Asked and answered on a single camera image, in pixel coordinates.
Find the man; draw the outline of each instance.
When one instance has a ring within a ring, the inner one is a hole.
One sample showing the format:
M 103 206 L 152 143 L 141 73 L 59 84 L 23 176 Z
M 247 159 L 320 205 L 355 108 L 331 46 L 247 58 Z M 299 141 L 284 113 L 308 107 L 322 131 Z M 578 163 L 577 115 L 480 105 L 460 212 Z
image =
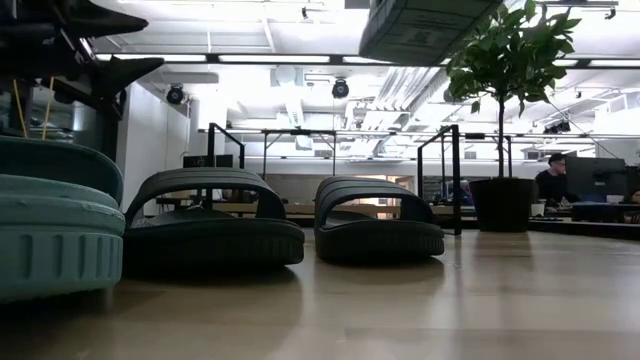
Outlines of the man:
M 579 201 L 577 196 L 567 192 L 565 156 L 557 153 L 549 158 L 549 169 L 536 176 L 538 197 L 547 201 L 547 207 L 558 207 L 565 198 L 569 202 Z

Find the black slide sandal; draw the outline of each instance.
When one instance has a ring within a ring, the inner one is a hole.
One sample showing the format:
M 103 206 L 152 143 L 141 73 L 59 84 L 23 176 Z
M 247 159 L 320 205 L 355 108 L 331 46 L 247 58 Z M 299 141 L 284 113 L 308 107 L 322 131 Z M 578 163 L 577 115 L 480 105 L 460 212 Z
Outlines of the black slide sandal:
M 144 204 L 162 194 L 192 189 L 239 189 L 259 195 L 256 218 L 235 218 L 202 208 L 134 221 Z M 125 270 L 283 266 L 304 257 L 304 233 L 285 220 L 282 201 L 256 174 L 240 169 L 169 170 L 147 179 L 126 213 Z
M 401 199 L 398 220 L 378 220 L 347 211 L 331 211 L 346 201 Z M 428 258 L 444 253 L 444 233 L 422 199 L 378 179 L 332 177 L 316 193 L 315 244 L 324 260 L 395 260 Z

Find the wooden desk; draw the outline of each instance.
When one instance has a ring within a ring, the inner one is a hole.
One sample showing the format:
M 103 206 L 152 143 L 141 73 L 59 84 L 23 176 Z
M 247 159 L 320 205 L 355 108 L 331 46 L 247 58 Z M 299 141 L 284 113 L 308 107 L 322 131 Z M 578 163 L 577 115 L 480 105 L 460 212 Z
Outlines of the wooden desk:
M 571 221 L 529 221 L 531 231 L 552 232 L 567 235 L 604 237 L 612 239 L 640 240 L 640 225 Z
M 191 201 L 190 198 L 156 198 L 156 203 L 159 205 L 174 205 L 180 206 L 184 201 Z M 213 209 L 224 211 L 233 214 L 255 214 L 257 204 L 240 204 L 240 203 L 214 203 Z M 315 214 L 315 205 L 296 205 L 285 204 L 285 211 L 287 215 L 309 215 Z M 376 205 L 338 205 L 334 208 L 336 211 L 351 211 L 370 216 L 377 214 L 393 214 L 400 215 L 400 206 L 376 206 Z M 462 206 L 461 208 L 463 216 L 473 217 L 475 216 L 475 209 L 473 206 Z M 436 216 L 452 216 L 453 206 L 432 206 L 431 211 Z

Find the black monitor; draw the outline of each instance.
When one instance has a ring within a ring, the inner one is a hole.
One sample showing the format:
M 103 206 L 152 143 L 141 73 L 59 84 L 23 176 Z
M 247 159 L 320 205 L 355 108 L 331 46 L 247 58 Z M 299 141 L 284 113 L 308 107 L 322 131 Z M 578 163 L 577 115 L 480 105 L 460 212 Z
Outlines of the black monitor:
M 629 193 L 640 189 L 640 167 L 627 166 L 627 190 Z
M 214 167 L 233 167 L 233 155 L 216 155 Z M 183 168 L 205 167 L 207 156 L 185 156 L 182 159 Z
M 566 157 L 567 190 L 583 200 L 607 195 L 627 195 L 627 170 L 623 159 Z

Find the tree trunk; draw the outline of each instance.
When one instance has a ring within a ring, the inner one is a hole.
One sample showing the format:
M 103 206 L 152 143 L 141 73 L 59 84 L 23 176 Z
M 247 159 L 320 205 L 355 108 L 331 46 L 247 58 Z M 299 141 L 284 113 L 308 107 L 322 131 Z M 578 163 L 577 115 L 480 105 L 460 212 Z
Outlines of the tree trunk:
M 500 105 L 500 111 L 498 112 L 498 177 L 504 177 L 504 150 L 502 148 L 502 142 L 504 138 L 504 96 L 498 97 L 498 104 Z

